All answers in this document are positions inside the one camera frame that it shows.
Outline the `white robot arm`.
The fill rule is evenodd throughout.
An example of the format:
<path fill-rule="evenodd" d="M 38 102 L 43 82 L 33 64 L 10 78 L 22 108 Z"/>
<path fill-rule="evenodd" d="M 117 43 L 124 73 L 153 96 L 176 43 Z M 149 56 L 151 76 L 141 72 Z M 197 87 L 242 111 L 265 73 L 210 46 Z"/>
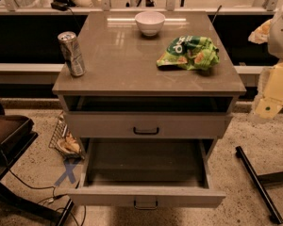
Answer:
<path fill-rule="evenodd" d="M 248 40 L 268 45 L 270 55 L 279 61 L 264 69 L 258 80 L 258 95 L 252 104 L 252 116 L 255 121 L 274 118 L 283 108 L 283 5 L 274 17 L 253 31 Z"/>

